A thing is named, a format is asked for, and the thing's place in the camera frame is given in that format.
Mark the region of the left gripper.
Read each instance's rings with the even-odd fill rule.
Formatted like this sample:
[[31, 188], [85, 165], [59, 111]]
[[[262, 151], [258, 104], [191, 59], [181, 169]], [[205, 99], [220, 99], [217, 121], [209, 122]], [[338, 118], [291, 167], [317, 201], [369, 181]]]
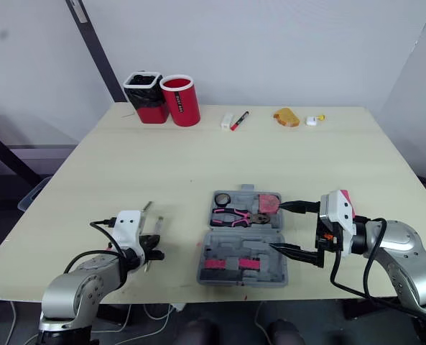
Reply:
[[[150, 209], [152, 202], [149, 201], [143, 209], [140, 211], [140, 219], [144, 219]], [[162, 230], [162, 217], [159, 216], [154, 225], [154, 234], [141, 235], [139, 237], [139, 243], [144, 251], [144, 260], [140, 260], [140, 266], [145, 265], [151, 261], [162, 261], [165, 258], [165, 254], [157, 249], [160, 241], [160, 232]]]

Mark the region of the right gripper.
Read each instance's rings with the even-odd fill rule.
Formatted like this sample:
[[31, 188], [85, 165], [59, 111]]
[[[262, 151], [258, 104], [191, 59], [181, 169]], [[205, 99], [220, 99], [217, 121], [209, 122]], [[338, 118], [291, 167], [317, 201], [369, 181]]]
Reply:
[[[288, 201], [279, 204], [282, 210], [293, 213], [319, 213], [320, 201]], [[343, 251], [343, 228], [338, 222], [318, 215], [315, 233], [315, 248], [319, 251], [302, 250], [299, 246], [286, 243], [270, 243], [269, 246], [283, 256], [300, 262], [310, 263], [316, 267], [324, 267], [324, 252]]]

